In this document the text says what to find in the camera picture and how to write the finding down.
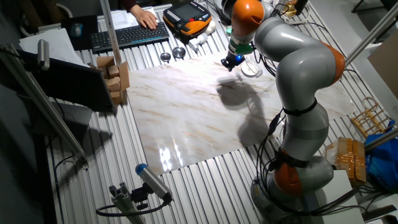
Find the black keyboard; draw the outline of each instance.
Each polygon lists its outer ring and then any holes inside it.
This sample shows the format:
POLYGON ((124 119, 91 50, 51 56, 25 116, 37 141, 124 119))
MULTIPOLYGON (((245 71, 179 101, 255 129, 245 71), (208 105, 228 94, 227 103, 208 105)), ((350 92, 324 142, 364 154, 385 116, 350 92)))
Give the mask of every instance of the black keyboard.
MULTIPOLYGON (((134 26, 115 31, 120 49, 163 42, 169 39, 169 34, 163 22, 158 22, 156 29, 153 30, 141 26, 134 26)), ((94 53, 112 50, 108 32, 90 34, 90 39, 94 53)))

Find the marble board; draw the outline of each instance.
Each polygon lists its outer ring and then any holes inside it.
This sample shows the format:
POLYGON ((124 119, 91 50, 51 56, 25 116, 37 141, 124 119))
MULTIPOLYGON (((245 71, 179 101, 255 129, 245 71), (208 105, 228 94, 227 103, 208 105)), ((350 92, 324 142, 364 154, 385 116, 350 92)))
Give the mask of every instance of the marble board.
MULTIPOLYGON (((220 60, 226 52, 130 73, 129 105, 157 174, 260 143, 282 109, 275 78, 247 78, 220 60)), ((329 120, 354 112, 339 82, 318 90, 329 120)))

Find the paper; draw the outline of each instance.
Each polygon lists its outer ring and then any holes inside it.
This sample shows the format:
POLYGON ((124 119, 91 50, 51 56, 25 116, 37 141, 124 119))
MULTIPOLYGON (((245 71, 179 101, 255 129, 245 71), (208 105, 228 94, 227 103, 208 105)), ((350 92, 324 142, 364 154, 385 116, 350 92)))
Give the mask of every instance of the paper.
POLYGON ((42 34, 20 39, 19 45, 24 51, 37 54, 37 43, 41 39, 49 43, 50 58, 88 67, 75 53, 66 29, 49 30, 42 34))
MULTIPOLYGON (((149 11, 156 16, 153 7, 145 7, 142 9, 145 11, 149 11)), ((139 25, 137 19, 130 12, 126 12, 125 10, 112 11, 111 15, 114 29, 123 29, 139 25)))

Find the person's hand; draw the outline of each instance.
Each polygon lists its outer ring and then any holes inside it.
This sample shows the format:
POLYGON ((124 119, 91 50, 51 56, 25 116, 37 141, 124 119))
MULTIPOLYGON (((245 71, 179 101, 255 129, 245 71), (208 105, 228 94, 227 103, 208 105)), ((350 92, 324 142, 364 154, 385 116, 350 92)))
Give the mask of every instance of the person's hand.
POLYGON ((130 12, 136 17, 141 26, 149 27, 150 29, 156 29, 156 16, 151 12, 142 10, 139 5, 132 7, 130 12))

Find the metal pole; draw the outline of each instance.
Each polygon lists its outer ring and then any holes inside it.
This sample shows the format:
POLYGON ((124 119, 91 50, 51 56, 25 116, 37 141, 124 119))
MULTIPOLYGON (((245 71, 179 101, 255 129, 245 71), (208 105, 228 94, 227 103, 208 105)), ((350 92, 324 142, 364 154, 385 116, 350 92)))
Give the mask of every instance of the metal pole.
POLYGON ((395 138, 398 136, 398 128, 394 128, 393 130, 389 131, 386 134, 383 134, 382 136, 378 137, 377 139, 367 143, 365 145, 365 152, 368 152, 388 141, 391 139, 395 138))
POLYGON ((380 22, 372 29, 369 35, 359 43, 355 49, 346 58, 346 67, 353 62, 353 60, 373 41, 373 39, 382 32, 383 28, 387 26, 398 15, 398 2, 392 7, 390 11, 380 20, 380 22))
POLYGON ((120 50, 118 40, 116 38, 116 32, 113 27, 113 20, 111 15, 111 8, 109 7, 108 0, 99 0, 101 2, 102 12, 104 14, 106 27, 108 28, 109 39, 111 41, 112 50, 116 65, 122 64, 122 59, 120 57, 120 50))
MULTIPOLYGON (((7 45, 7 50, 18 55, 18 52, 12 45, 7 45)), ((16 80, 21 84, 26 93, 32 98, 33 102, 36 104, 39 110, 41 110, 61 138, 71 145, 76 156, 86 159, 86 154, 83 148, 80 146, 79 142, 76 140, 65 122, 63 122, 57 110, 51 105, 49 99, 33 75, 30 72, 25 71, 21 60, 6 53, 1 53, 0 59, 4 62, 16 80)))

